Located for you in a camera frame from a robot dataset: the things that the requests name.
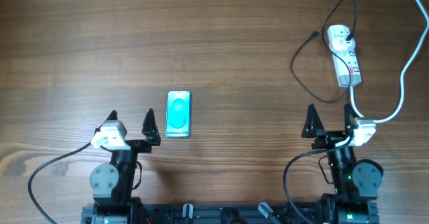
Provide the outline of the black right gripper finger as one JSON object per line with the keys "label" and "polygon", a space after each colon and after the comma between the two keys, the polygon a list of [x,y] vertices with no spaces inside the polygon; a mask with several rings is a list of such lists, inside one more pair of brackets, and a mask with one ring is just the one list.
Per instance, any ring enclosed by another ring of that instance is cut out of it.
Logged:
{"label": "black right gripper finger", "polygon": [[325,135],[324,126],[320,120],[314,104],[308,106],[306,122],[304,124],[301,137],[316,138]]}
{"label": "black right gripper finger", "polygon": [[350,104],[344,105],[345,129],[352,127],[352,120],[358,115]]}

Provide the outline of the blue Galaxy smartphone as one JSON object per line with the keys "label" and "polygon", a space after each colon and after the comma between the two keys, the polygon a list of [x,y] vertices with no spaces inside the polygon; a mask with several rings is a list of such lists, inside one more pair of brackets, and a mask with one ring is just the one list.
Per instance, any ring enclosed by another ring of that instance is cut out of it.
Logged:
{"label": "blue Galaxy smartphone", "polygon": [[191,92],[169,91],[166,107],[166,137],[190,137]]}

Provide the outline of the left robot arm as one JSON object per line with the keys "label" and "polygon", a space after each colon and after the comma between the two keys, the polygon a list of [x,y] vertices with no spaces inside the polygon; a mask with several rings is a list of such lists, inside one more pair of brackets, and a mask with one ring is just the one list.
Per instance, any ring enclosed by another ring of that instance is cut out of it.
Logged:
{"label": "left robot arm", "polygon": [[134,182],[139,154],[149,154],[154,146],[161,144],[154,110],[149,109],[142,123],[144,139],[126,140],[127,130],[118,119],[117,112],[110,115],[95,129],[90,144],[95,149],[111,153],[107,164],[97,166],[90,175],[94,204],[82,209],[81,223],[85,224],[146,224],[152,223],[151,214],[139,197],[132,197],[141,181]]}

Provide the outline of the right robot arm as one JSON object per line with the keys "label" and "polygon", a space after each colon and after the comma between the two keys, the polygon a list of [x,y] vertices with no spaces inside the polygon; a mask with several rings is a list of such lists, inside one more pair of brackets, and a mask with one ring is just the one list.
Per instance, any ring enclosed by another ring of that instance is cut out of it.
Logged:
{"label": "right robot arm", "polygon": [[313,150],[325,150],[334,186],[334,194],[323,194],[313,207],[301,208],[304,223],[380,222],[377,203],[383,168],[373,160],[358,160],[353,148],[360,147],[375,133],[375,122],[359,117],[345,105],[345,129],[326,131],[316,111],[308,106],[303,138],[313,138]]}

